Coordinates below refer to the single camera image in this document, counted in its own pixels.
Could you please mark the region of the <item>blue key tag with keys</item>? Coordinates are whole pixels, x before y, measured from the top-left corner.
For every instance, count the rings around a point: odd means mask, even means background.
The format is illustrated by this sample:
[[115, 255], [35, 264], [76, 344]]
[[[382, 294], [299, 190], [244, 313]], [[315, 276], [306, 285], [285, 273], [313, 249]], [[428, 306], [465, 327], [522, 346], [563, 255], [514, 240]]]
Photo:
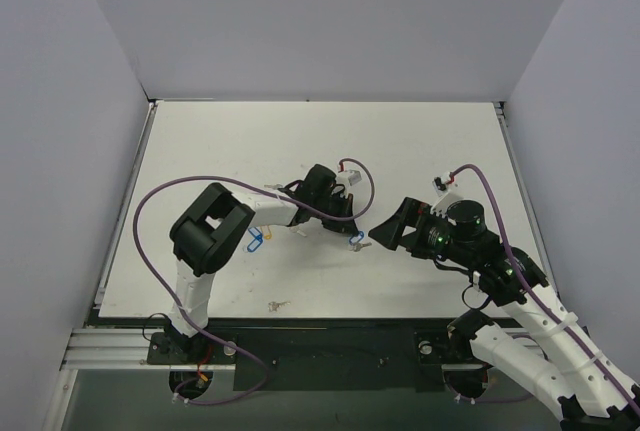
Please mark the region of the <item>blue key tag with keys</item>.
[[351, 237], [348, 240], [349, 249], [353, 252], [359, 252], [366, 247], [371, 245], [370, 242], [365, 241], [366, 234], [363, 231], [360, 231], [357, 235]]

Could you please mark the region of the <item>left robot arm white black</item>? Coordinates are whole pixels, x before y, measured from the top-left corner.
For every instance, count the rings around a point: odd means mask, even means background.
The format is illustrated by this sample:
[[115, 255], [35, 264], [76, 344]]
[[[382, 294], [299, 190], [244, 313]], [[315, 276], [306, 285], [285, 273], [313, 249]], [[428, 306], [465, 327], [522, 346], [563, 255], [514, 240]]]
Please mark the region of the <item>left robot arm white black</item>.
[[358, 170], [337, 173], [316, 164], [292, 187], [279, 187], [274, 197], [234, 193], [218, 182], [208, 185], [170, 230], [177, 258], [176, 295], [172, 307], [170, 350], [181, 361], [200, 359], [206, 348], [197, 330], [208, 323], [208, 302], [215, 274], [231, 259], [251, 228], [292, 228], [312, 218], [332, 232], [354, 237], [351, 188], [360, 182]]

